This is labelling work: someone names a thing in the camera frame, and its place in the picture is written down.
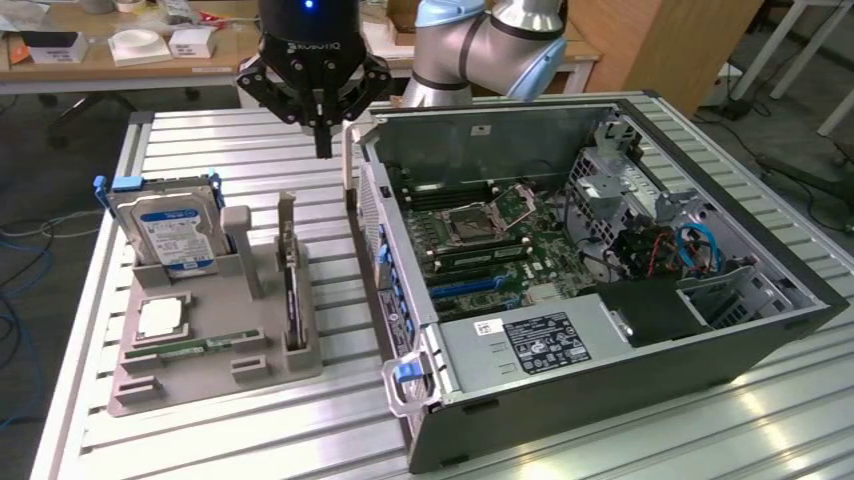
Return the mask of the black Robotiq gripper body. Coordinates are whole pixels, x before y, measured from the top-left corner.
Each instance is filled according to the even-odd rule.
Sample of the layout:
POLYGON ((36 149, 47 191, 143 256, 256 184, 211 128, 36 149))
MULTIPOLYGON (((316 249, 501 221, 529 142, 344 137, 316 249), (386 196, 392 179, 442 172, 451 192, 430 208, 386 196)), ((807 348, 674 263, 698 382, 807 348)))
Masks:
POLYGON ((359 3, 266 0, 258 8, 267 67, 294 90, 343 99, 367 58, 359 3))

